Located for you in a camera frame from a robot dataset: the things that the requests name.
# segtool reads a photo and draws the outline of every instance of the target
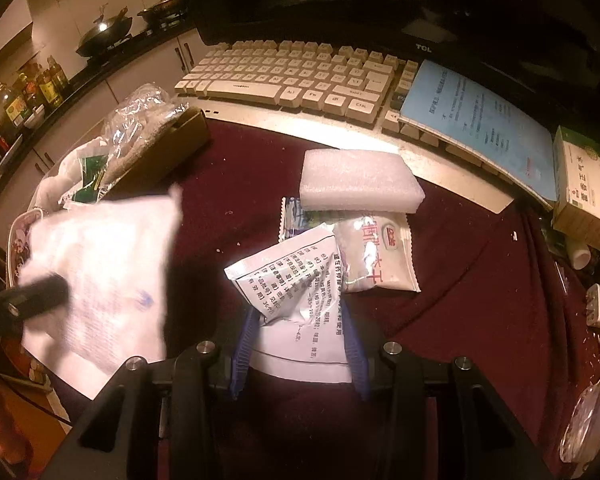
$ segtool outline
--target table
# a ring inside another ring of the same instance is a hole
[[[208,126],[209,146],[172,175],[184,216],[168,275],[168,356],[211,336],[217,320],[235,312],[242,298],[223,269],[277,242],[281,198],[298,194],[304,151],[319,147],[248,126]],[[557,446],[575,401],[600,378],[584,288],[565,269],[565,294],[530,206],[516,201],[496,215],[420,183],[426,198],[409,222],[422,292],[374,289],[347,301],[421,356],[469,356],[558,474]],[[77,416],[84,402],[62,387],[58,394]],[[360,400],[350,384],[250,370],[240,398],[212,408],[223,477],[370,478],[385,409]]]

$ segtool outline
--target cabinet door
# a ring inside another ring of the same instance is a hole
[[[173,86],[189,72],[181,56],[174,38],[121,68],[107,82],[119,102],[144,83],[156,83],[173,95]]]
[[[100,83],[65,113],[34,149],[47,167],[51,168],[56,162],[62,160],[71,147],[117,104],[107,84]]]
[[[0,194],[0,247],[7,250],[9,229],[16,217],[27,210],[36,187],[45,176],[46,166],[30,152]]]
[[[182,55],[187,63],[188,72],[191,72],[194,65],[197,65],[211,48],[203,43],[196,28],[179,35],[178,41],[180,42]]]

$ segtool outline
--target blue notebook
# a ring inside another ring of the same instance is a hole
[[[400,114],[479,152],[545,200],[556,200],[551,134],[478,83],[425,60]]]

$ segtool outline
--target white cylinder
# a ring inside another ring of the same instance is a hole
[[[571,262],[571,267],[575,270],[583,269],[589,263],[591,252],[586,243],[565,236],[564,246],[567,249],[567,256]]]

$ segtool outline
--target pot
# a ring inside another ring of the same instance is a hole
[[[126,16],[126,7],[108,20],[104,19],[104,7],[100,7],[100,17],[93,22],[95,26],[80,38],[76,52],[82,57],[93,57],[103,53],[107,47],[124,38],[131,28],[133,19]]]
[[[166,17],[172,14],[181,14],[186,9],[185,0],[160,0],[153,7],[138,12],[138,16],[142,16],[149,28],[152,28]]]

